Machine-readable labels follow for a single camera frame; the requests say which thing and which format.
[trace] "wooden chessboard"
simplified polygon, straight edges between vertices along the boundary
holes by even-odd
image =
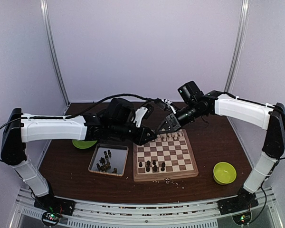
[[[156,160],[156,172],[153,171],[153,160]],[[151,163],[149,172],[146,171],[147,161]],[[161,171],[162,162],[166,164],[164,171]],[[133,168],[134,181],[173,180],[199,174],[186,130],[158,135],[156,140],[142,146],[134,144]]]

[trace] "wooden table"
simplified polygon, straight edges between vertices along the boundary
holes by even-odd
[[[68,114],[75,114],[90,104],[71,104]],[[106,108],[100,104],[93,112]],[[144,125],[155,129],[167,112],[155,108]],[[116,177],[91,173],[88,166],[95,147],[79,150],[71,140],[53,140],[40,167],[57,196],[77,200],[91,200],[110,203],[170,203],[206,200],[235,195],[251,172],[247,157],[227,118],[205,117],[209,126],[201,120],[188,124],[187,130],[194,152],[199,175],[194,178],[179,179],[176,184],[164,181],[133,181],[133,144],[119,143],[129,147],[124,176]],[[229,162],[237,170],[237,179],[226,186],[218,185],[212,177],[213,167],[218,162]]]

